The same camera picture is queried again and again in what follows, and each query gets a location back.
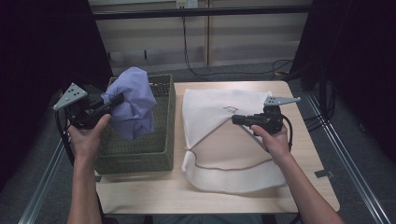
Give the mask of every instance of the power outlet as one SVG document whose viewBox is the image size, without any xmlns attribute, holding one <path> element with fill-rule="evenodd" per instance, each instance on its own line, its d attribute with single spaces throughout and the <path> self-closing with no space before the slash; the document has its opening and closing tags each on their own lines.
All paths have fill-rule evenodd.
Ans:
<svg viewBox="0 0 396 224">
<path fill-rule="evenodd" d="M 198 0 L 187 0 L 187 8 L 198 8 Z"/>
<path fill-rule="evenodd" d="M 198 8 L 198 0 L 176 0 L 176 8 Z"/>
<path fill-rule="evenodd" d="M 176 0 L 176 8 L 187 8 L 187 0 Z"/>
</svg>

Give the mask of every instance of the black curtain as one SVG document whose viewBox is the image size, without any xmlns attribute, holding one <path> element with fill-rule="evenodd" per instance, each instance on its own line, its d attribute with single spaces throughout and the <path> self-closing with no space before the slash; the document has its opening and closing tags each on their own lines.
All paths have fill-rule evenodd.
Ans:
<svg viewBox="0 0 396 224">
<path fill-rule="evenodd" d="M 0 7 L 0 189 L 35 139 L 53 93 L 70 82 L 104 90 L 112 76 L 87 0 L 7 0 Z"/>
</svg>

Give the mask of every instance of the wire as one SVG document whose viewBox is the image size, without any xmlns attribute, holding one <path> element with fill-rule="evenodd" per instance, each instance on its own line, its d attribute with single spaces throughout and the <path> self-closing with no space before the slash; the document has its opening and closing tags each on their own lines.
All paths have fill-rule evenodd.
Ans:
<svg viewBox="0 0 396 224">
<path fill-rule="evenodd" d="M 276 71 L 277 69 L 279 69 L 279 68 L 285 66 L 286 64 L 288 64 L 288 63 L 290 63 L 290 62 L 292 62 L 292 61 L 293 61 L 293 59 L 289 59 L 289 60 L 282 59 L 282 60 L 274 61 L 274 62 L 271 64 L 273 75 L 272 75 L 272 77 L 270 78 L 270 80 L 273 80 L 274 77 L 276 76 L 275 71 Z M 274 68 L 274 65 L 275 65 L 276 63 L 280 63 L 280 62 L 285 62 L 285 63 L 283 63 L 280 67 L 278 67 L 277 69 L 275 69 L 275 68 Z"/>
<path fill-rule="evenodd" d="M 265 72 L 257 72 L 257 73 L 253 73 L 253 72 L 231 72 L 231 73 L 221 73 L 221 72 L 217 72 L 217 73 L 206 73 L 206 74 L 202 74 L 202 73 L 197 73 L 194 70 L 192 70 L 191 65 L 190 65 L 190 60 L 189 60 L 189 54 L 187 52 L 187 29 L 186 29 L 186 18 L 182 17 L 181 18 L 183 21 L 183 36 L 184 36 L 184 61 L 187 65 L 187 68 L 190 70 L 190 72 L 192 72 L 196 77 L 205 80 L 205 81 L 212 81 L 208 78 L 205 78 L 207 76 L 214 76 L 214 75 L 264 75 L 264 74 L 268 74 L 268 73 L 275 73 L 275 70 L 280 69 L 282 67 L 284 67 L 286 64 L 292 62 L 293 60 L 277 60 L 274 61 L 272 63 L 272 69 L 269 71 L 265 71 Z M 282 62 L 282 61 L 287 61 L 286 63 L 283 63 L 282 65 L 280 65 L 279 67 L 275 68 L 275 63 L 278 62 Z"/>
<path fill-rule="evenodd" d="M 67 157 L 69 158 L 70 163 L 73 165 L 75 157 L 73 154 L 73 150 L 70 147 L 69 138 L 66 133 L 66 130 L 68 129 L 68 127 L 70 127 L 70 125 L 67 128 L 65 128 L 64 130 L 62 129 L 61 121 L 59 119 L 59 111 L 58 110 L 55 111 L 55 121 L 56 121 L 56 127 L 58 128 L 58 132 L 61 135 L 62 142 L 64 143 L 64 149 L 66 151 Z"/>
<path fill-rule="evenodd" d="M 293 126 L 291 125 L 290 120 L 288 119 L 288 117 L 284 116 L 283 114 L 281 114 L 280 116 L 282 116 L 283 119 L 286 120 L 286 122 L 289 124 L 289 133 L 290 133 L 290 137 L 289 137 L 289 150 L 291 150 L 291 146 L 292 146 L 292 142 L 293 142 Z"/>
<path fill-rule="evenodd" d="M 334 114 L 334 111 L 335 111 L 335 96 L 336 96 L 336 89 L 335 89 L 334 85 L 332 85 L 332 94 L 331 94 L 329 104 L 327 106 L 327 112 L 326 112 L 327 118 L 323 115 L 323 113 L 320 113 L 319 115 L 314 116 L 312 118 L 304 119 L 306 128 L 308 129 L 309 132 L 316 130 L 317 128 L 327 124 L 330 121 L 330 119 L 332 118 L 332 115 Z"/>
</svg>

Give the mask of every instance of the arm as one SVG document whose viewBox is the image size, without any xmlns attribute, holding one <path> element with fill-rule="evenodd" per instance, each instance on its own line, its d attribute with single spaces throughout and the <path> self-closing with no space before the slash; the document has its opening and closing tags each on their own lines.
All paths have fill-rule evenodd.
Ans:
<svg viewBox="0 0 396 224">
<path fill-rule="evenodd" d="M 72 202 L 67 223 L 102 223 L 96 195 L 94 163 L 100 146 L 102 130 L 107 126 L 110 115 L 104 115 L 92 130 L 78 130 L 70 126 L 75 148 Z"/>
<path fill-rule="evenodd" d="M 279 133 L 273 135 L 257 125 L 252 125 L 250 128 L 262 138 L 274 162 L 285 176 L 303 221 L 306 223 L 344 223 L 343 219 L 314 188 L 290 154 L 286 127 L 283 126 Z"/>
</svg>

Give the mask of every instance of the forearm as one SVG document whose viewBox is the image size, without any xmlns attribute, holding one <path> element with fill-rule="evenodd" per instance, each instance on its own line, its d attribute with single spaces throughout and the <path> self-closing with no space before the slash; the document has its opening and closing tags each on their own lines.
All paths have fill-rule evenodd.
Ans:
<svg viewBox="0 0 396 224">
<path fill-rule="evenodd" d="M 102 223 L 93 166 L 85 162 L 75 162 L 68 223 Z"/>
<path fill-rule="evenodd" d="M 344 223 L 290 155 L 279 163 L 305 223 Z"/>
</svg>

